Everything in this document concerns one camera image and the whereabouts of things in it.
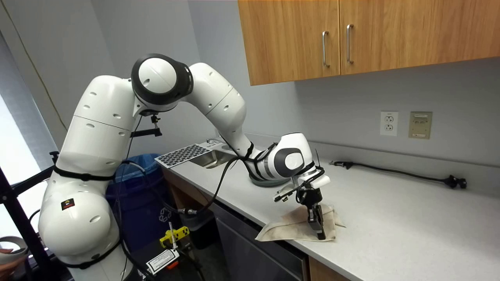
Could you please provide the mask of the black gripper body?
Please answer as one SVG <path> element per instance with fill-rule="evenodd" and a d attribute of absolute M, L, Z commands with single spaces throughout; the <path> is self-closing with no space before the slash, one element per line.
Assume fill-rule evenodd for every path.
<path fill-rule="evenodd" d="M 296 194 L 296 201 L 306 207 L 310 226 L 316 232 L 322 232 L 324 218 L 322 218 L 322 207 L 319 205 L 319 202 L 322 201 L 322 191 L 319 188 L 299 190 Z"/>

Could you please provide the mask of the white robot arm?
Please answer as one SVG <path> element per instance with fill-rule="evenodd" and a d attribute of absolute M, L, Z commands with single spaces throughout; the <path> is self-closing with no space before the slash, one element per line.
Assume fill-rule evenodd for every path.
<path fill-rule="evenodd" d="M 75 281 L 139 281 L 106 188 L 130 152 L 139 118 L 181 101 L 214 124 L 253 183 L 291 180 L 291 194 L 306 205 L 310 227 L 325 235 L 319 201 L 330 177 L 316 163 L 306 137 L 285 134 L 269 148 L 256 148 L 242 130 L 246 101 L 230 80 L 206 62 L 186 65 L 150 52 L 133 63 L 127 77 L 99 74 L 88 84 L 44 191 L 41 240 Z"/>

